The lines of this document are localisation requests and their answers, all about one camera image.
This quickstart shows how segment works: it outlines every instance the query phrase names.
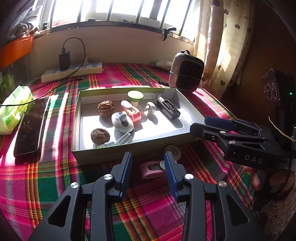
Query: black smartphone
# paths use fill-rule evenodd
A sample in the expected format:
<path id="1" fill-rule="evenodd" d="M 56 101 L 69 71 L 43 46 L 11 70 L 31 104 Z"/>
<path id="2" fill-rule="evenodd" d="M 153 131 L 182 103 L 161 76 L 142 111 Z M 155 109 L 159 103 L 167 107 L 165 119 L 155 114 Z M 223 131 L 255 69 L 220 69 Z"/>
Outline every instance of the black smartphone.
<path id="1" fill-rule="evenodd" d="M 24 157 L 41 152 L 45 121 L 48 114 L 50 97 L 39 99 L 22 117 L 15 141 L 13 155 Z"/>

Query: walnut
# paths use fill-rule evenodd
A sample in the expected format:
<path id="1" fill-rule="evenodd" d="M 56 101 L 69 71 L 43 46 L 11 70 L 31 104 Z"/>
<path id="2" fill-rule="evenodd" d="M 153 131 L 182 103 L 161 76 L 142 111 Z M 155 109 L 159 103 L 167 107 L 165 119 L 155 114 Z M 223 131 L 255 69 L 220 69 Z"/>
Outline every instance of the walnut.
<path id="1" fill-rule="evenodd" d="M 110 134 L 105 129 L 94 129 L 91 133 L 91 140 L 96 145 L 102 145 L 110 140 Z"/>
<path id="2" fill-rule="evenodd" d="M 101 116 L 111 115 L 113 113 L 113 110 L 114 104 L 109 100 L 103 101 L 98 105 L 98 112 Z"/>

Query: metal screw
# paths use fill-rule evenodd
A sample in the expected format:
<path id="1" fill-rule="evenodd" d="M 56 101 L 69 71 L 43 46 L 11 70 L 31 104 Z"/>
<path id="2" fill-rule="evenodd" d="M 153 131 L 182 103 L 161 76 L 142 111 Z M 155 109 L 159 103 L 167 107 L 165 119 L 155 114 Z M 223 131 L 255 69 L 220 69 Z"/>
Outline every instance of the metal screw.
<path id="1" fill-rule="evenodd" d="M 191 179 L 193 179 L 193 175 L 192 174 L 186 174 L 185 178 L 188 179 L 188 180 L 191 180 Z"/>
<path id="2" fill-rule="evenodd" d="M 224 182 L 224 181 L 220 181 L 220 182 L 219 182 L 219 186 L 224 188 L 224 187 L 227 186 L 227 183 Z"/>
<path id="3" fill-rule="evenodd" d="M 110 180 L 110 179 L 112 179 L 113 178 L 113 176 L 111 175 L 111 174 L 106 174 L 105 176 L 104 176 L 104 179 L 105 180 Z"/>
<path id="4" fill-rule="evenodd" d="M 77 182 L 71 183 L 70 187 L 77 188 L 77 187 L 79 187 L 79 183 L 77 183 Z"/>

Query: pink clip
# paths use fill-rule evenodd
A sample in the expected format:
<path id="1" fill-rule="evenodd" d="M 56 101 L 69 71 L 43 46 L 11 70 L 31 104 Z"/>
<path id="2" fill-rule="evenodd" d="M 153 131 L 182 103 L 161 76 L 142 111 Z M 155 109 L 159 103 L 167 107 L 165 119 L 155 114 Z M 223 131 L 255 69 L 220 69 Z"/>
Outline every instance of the pink clip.
<path id="1" fill-rule="evenodd" d="M 155 178 L 155 177 L 162 177 L 164 176 L 165 170 L 156 170 L 156 171 L 151 171 L 149 169 L 149 166 L 153 166 L 153 165 L 159 165 L 161 161 L 147 161 L 143 164 L 140 165 L 140 171 L 142 174 L 142 178 L 143 179 L 150 179 L 150 178 Z"/>
<path id="2" fill-rule="evenodd" d="M 122 108 L 125 110 L 126 114 L 131 118 L 132 122 L 136 122 L 141 119 L 141 112 L 130 102 L 123 100 L 121 102 Z"/>

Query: curtain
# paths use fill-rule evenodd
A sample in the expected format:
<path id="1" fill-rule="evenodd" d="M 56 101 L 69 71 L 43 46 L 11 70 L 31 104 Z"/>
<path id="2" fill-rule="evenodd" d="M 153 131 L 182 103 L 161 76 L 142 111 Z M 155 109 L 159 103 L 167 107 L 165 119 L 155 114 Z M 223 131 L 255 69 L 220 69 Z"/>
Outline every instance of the curtain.
<path id="1" fill-rule="evenodd" d="M 254 25 L 254 0 L 196 0 L 194 56 L 205 63 L 200 85 L 217 99 L 240 77 Z"/>

